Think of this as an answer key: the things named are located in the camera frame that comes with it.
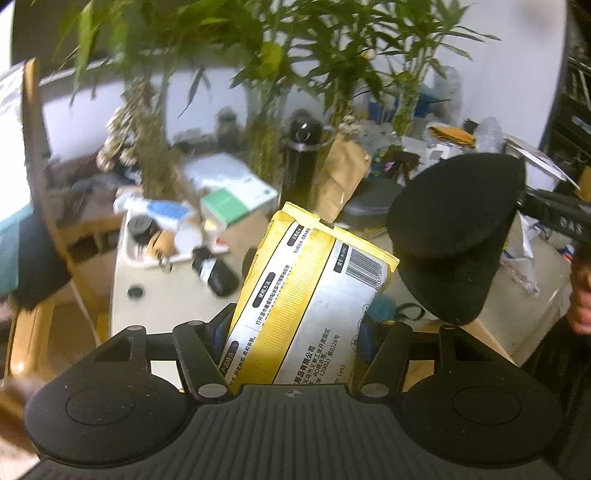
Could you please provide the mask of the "person's right hand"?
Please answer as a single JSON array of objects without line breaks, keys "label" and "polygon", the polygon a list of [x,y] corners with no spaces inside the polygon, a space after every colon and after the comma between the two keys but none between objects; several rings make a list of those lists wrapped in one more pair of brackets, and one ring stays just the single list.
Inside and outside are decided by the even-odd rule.
[{"label": "person's right hand", "polygon": [[590,265],[590,245],[579,245],[571,262],[572,293],[567,312],[568,323],[578,335],[591,332]]}]

